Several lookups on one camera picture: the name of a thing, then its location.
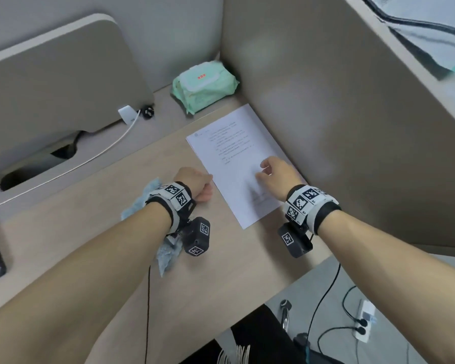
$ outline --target desk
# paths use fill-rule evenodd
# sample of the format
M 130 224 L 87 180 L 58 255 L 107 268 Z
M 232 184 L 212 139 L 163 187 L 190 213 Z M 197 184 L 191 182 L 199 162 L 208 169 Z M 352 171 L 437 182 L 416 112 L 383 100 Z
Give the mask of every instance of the desk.
M 157 176 L 168 181 L 181 166 L 202 169 L 186 136 L 243 103 L 230 101 L 1 223 L 0 249 L 9 272 L 0 278 L 0 306 L 117 223 L 146 183 Z M 280 210 L 242 230 L 216 188 L 194 213 L 211 222 L 210 249 L 197 258 L 182 253 L 164 278 L 153 264 L 149 363 L 178 363 L 330 256 L 315 238 L 313 251 L 293 259 L 276 233 L 284 222 Z M 143 362 L 146 302 L 145 279 L 96 342 L 88 364 Z

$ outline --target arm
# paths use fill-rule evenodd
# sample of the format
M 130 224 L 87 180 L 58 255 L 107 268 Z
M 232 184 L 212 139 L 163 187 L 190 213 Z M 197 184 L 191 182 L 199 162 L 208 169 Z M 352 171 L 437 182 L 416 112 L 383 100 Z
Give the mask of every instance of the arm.
M 198 201 L 212 196 L 210 175 L 182 168 L 175 180 Z M 31 283 L 0 308 L 0 362 L 84 363 L 144 278 L 170 226 L 167 210 L 150 203 Z
M 279 158 L 257 178 L 280 201 L 300 184 Z M 359 221 L 330 213 L 318 229 L 347 274 L 428 363 L 455 363 L 455 268 Z

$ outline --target fuzzy blue fabric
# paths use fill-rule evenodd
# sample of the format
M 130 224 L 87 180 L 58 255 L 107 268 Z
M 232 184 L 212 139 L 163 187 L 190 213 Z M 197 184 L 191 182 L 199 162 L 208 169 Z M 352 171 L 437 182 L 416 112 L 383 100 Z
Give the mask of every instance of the fuzzy blue fabric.
M 135 212 L 139 211 L 143 207 L 145 207 L 146 198 L 148 193 L 152 190 L 157 189 L 159 186 L 162 185 L 162 182 L 159 178 L 152 180 L 143 190 L 143 193 L 140 197 L 136 199 L 136 201 L 132 204 L 130 208 L 125 209 L 121 213 L 121 220 L 130 217 Z M 180 252 L 182 251 L 182 240 L 180 237 L 173 238 L 171 236 L 166 236 L 164 242 L 158 248 L 157 251 L 157 261 L 158 261 L 158 269 L 160 270 L 160 276 L 164 276 L 164 272 L 172 267 L 172 265 L 177 260 Z

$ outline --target power outlet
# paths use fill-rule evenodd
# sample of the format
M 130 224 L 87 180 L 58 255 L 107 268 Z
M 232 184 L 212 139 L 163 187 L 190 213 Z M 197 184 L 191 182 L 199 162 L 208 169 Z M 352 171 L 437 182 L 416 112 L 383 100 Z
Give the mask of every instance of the power outlet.
M 367 326 L 363 327 L 366 330 L 366 333 L 360 334 L 358 331 L 354 330 L 353 335 L 359 341 L 367 343 L 369 341 L 369 336 L 371 335 L 371 327 L 376 323 L 376 318 L 374 317 L 376 313 L 376 307 L 369 300 L 361 300 L 359 305 L 359 313 L 357 318 L 365 319 L 367 321 Z M 356 328 L 362 327 L 358 322 L 356 322 Z

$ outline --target white paper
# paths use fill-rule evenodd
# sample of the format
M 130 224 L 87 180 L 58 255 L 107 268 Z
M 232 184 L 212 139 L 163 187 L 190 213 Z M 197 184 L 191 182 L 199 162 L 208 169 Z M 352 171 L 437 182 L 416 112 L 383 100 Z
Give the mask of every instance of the white paper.
M 373 0 L 388 15 L 455 27 L 455 0 Z M 441 66 L 455 67 L 455 36 L 438 30 L 388 23 Z
M 187 137 L 243 229 L 281 205 L 255 178 L 269 156 L 288 161 L 249 104 Z

